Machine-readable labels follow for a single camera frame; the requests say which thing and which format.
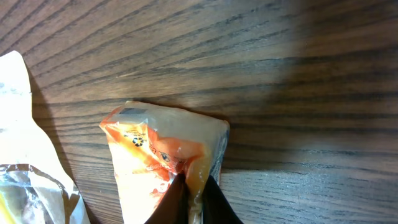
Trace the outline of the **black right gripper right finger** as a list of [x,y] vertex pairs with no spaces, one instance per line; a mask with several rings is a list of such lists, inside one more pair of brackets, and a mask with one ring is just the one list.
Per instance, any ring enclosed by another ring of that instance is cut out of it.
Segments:
[[243,224],[210,175],[202,194],[203,224]]

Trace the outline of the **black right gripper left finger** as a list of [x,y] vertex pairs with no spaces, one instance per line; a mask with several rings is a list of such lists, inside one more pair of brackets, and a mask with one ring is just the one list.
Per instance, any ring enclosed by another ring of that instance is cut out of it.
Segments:
[[185,176],[179,174],[145,224],[188,224],[188,195]]

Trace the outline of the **orange tissue packet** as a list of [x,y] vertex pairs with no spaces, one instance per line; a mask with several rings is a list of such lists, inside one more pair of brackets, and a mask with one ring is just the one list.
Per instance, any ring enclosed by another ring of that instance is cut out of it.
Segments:
[[185,175],[188,221],[202,223],[209,176],[218,180],[229,124],[180,108],[127,101],[100,123],[111,151],[125,223],[145,223],[177,175]]

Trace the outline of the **beige snack pouch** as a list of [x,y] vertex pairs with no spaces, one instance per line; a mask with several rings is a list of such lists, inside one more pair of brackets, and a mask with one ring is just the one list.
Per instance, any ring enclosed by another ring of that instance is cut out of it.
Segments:
[[89,223],[83,198],[32,116],[22,55],[1,57],[1,223]]

